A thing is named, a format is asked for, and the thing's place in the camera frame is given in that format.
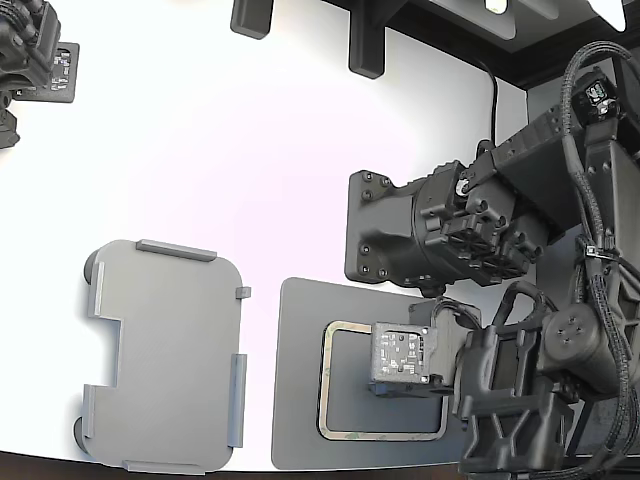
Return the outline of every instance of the metal plate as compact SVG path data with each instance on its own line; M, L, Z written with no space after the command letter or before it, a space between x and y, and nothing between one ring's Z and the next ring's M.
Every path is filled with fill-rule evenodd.
M449 399L443 398L440 414L440 428L437 432L398 433L398 432L344 432L331 430L327 422L329 412L329 384L331 381L331 352L333 335L339 331L371 335L371 325L353 322L335 321L327 326L322 347L322 374L320 377L320 400L318 402L318 430L327 440L374 441L374 442L430 442L438 440L447 431L447 413Z

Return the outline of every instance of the white backdrop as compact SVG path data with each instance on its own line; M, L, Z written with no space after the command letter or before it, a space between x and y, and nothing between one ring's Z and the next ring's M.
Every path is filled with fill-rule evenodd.
M55 0L62 39L81 44L76 102L14 103L22 141L0 153L0 450L87 460L71 428L83 384L113 382L115 339L86 319L82 268L111 240L148 238L215 250L253 287L245 448L227 468L273 469L280 285L347 283L349 175L401 185L488 136L484 72L388 30L371 81L347 69L347 12L275 3L255 41L229 29L231 0ZM526 106L500 86L504 140ZM497 290L450 293L491 316Z

